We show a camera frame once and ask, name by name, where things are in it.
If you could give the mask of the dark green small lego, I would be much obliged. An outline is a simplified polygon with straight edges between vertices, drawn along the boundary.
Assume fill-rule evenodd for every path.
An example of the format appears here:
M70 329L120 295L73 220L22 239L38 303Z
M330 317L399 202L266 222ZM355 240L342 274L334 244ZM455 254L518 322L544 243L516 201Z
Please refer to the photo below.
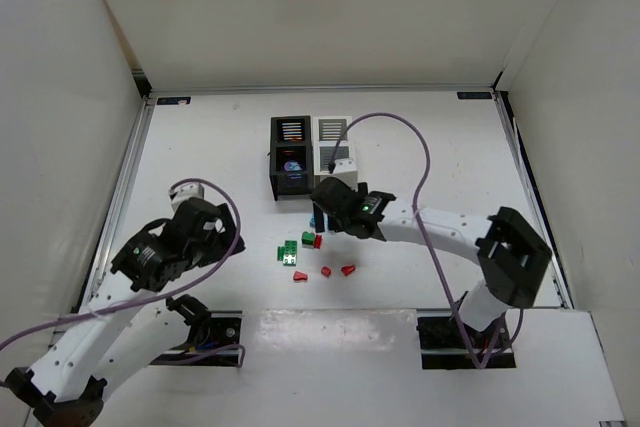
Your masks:
M316 234L310 231L303 231L301 234L301 244L314 248L316 245Z

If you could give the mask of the purple lotus flower lego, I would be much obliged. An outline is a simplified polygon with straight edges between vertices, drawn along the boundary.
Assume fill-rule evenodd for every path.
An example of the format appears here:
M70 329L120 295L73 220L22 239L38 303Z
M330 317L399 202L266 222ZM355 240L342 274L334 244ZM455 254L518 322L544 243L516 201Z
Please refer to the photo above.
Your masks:
M286 172L298 172L298 171L302 171L303 167L301 166L301 164L298 161L289 160L289 161L286 161L284 163L283 169Z

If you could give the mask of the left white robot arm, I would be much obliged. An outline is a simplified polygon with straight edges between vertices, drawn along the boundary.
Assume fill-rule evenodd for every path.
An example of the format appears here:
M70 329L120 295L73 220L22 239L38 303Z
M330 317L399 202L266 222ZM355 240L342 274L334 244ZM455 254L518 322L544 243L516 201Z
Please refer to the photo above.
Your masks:
M172 218L148 223L123 245L57 343L5 379L41 425L91 425L131 375L170 348L209 334L209 309L189 294L166 290L184 273L215 268L244 250L235 212L191 197Z

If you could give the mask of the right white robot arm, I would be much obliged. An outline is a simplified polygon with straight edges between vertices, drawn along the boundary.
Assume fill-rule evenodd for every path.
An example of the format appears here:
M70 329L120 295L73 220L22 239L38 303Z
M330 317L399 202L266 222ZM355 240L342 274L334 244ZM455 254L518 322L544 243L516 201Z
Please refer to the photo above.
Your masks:
M432 245L481 269L483 279L458 307L463 325L484 331L509 309L533 306L552 252L515 209L501 207L482 217L425 208L391 193L356 190L329 177L311 194L314 207L327 215L331 228L359 239Z

